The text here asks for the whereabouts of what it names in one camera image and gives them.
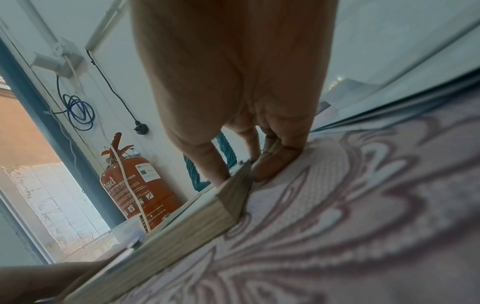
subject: red fire extinguisher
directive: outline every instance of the red fire extinguisher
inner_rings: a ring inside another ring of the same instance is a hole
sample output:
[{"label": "red fire extinguisher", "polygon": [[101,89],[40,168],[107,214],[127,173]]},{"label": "red fire extinguisher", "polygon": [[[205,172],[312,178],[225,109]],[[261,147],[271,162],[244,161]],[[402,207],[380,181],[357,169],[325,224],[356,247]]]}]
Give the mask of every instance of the red fire extinguisher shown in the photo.
[{"label": "red fire extinguisher", "polygon": [[[126,179],[132,191],[140,201],[150,229],[159,225],[163,218],[180,207],[175,193],[171,191],[160,178],[152,164],[144,157],[125,158],[125,152],[133,147],[126,146],[118,150],[121,133],[116,133],[111,143],[121,159]],[[100,182],[118,208],[126,218],[131,218],[140,213],[138,204],[127,189],[122,171],[112,150],[105,150],[102,155],[109,155],[110,166],[100,177]],[[141,220],[147,230],[142,216]]]}]

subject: wooden block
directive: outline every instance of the wooden block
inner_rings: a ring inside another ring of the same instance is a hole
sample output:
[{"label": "wooden block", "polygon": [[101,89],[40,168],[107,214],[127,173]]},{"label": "wooden block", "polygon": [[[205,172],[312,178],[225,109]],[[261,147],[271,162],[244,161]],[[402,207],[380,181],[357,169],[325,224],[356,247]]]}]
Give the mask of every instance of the wooden block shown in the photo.
[{"label": "wooden block", "polygon": [[250,162],[240,165],[219,191],[206,189],[172,213],[127,260],[89,280],[64,303],[109,303],[233,227],[252,184],[250,169]]}]

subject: black plug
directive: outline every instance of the black plug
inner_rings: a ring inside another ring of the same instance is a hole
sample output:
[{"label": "black plug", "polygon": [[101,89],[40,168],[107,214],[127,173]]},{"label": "black plug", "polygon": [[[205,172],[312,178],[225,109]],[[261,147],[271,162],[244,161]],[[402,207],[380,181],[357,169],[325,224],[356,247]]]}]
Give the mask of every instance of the black plug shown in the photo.
[{"label": "black plug", "polygon": [[135,127],[135,132],[139,135],[145,135],[146,133],[149,132],[149,128],[146,124],[143,124],[141,123],[140,121],[138,120],[135,120],[135,124],[136,124],[136,127]]}]

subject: fire extinguisher label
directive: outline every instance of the fire extinguisher label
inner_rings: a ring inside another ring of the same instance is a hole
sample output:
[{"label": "fire extinguisher label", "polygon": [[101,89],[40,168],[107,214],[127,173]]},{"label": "fire extinguisher label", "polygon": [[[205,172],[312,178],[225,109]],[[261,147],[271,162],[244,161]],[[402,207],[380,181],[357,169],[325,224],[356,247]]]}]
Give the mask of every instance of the fire extinguisher label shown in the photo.
[{"label": "fire extinguisher label", "polygon": [[160,179],[160,175],[154,169],[152,164],[138,164],[135,166],[145,183]]}]

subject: orange wall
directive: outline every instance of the orange wall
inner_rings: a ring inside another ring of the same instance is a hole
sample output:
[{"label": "orange wall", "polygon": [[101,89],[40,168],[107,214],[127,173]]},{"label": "orange wall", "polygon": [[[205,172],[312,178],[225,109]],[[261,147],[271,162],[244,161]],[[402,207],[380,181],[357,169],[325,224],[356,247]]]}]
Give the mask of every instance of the orange wall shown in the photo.
[{"label": "orange wall", "polygon": [[60,159],[20,102],[0,95],[0,167],[58,162]]}]

